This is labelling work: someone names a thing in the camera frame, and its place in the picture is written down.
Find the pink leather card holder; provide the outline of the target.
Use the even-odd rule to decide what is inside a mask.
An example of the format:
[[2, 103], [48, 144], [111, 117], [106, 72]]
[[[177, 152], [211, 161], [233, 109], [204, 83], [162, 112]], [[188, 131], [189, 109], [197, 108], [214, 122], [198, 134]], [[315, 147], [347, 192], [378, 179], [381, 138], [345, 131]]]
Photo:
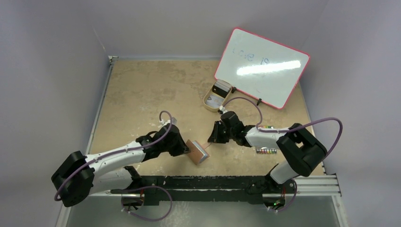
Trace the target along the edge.
[[190, 152], [186, 155], [195, 165], [200, 165], [210, 157], [210, 154], [206, 151], [211, 145], [210, 142], [200, 144], [196, 140], [187, 140], [186, 145], [190, 149]]

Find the stack of credit cards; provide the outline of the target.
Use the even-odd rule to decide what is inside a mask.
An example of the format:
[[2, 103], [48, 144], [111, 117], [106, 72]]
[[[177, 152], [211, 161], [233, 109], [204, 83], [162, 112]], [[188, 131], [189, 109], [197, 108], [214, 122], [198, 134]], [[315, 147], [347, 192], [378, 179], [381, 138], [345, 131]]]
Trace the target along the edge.
[[212, 92], [222, 98], [226, 98], [232, 90], [232, 85], [218, 79], [212, 86]]

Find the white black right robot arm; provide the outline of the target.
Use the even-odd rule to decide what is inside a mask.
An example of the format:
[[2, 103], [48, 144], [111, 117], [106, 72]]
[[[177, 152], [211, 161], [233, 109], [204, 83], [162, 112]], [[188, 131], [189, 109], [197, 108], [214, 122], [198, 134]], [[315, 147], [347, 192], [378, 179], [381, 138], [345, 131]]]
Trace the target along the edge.
[[220, 120], [214, 122], [208, 138], [209, 143], [219, 144], [230, 140], [239, 146], [281, 151], [285, 160], [265, 176], [265, 185], [270, 192], [278, 192], [294, 177], [308, 177], [328, 153], [325, 146], [299, 123], [278, 130], [258, 128], [244, 125], [233, 111], [222, 114]]

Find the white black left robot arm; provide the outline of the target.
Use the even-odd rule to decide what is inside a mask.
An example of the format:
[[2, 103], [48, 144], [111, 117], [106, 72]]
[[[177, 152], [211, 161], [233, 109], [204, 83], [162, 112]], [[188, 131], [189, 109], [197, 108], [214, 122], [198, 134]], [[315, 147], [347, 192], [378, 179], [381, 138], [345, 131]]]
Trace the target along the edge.
[[102, 176], [111, 172], [120, 176], [118, 169], [157, 158], [163, 152], [172, 157], [190, 152], [178, 127], [171, 123], [106, 152], [83, 155], [75, 151], [51, 176], [56, 189], [54, 200], [61, 201], [65, 207], [75, 206], [99, 191], [99, 185], [104, 183]]

